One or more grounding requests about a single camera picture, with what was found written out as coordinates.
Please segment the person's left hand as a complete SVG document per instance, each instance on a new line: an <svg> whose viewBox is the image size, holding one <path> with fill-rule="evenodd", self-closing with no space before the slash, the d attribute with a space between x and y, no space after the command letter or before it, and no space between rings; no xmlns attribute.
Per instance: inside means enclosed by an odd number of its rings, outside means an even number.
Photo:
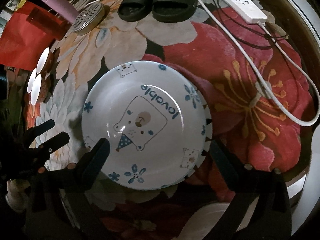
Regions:
<svg viewBox="0 0 320 240"><path fill-rule="evenodd" d="M16 212L22 212L28 207L29 198L25 190L30 183L25 181L9 180L7 181L6 201L8 205Z"/></svg>

